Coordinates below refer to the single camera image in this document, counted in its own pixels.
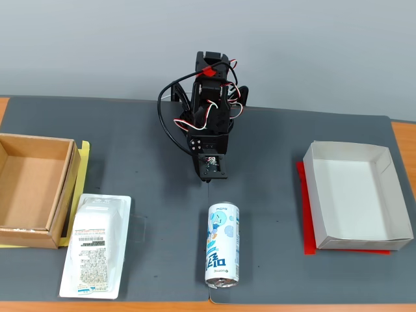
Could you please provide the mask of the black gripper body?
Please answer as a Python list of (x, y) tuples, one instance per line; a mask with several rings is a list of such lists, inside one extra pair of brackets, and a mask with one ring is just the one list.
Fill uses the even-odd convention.
[(228, 135), (187, 135), (194, 169), (199, 177), (228, 177)]

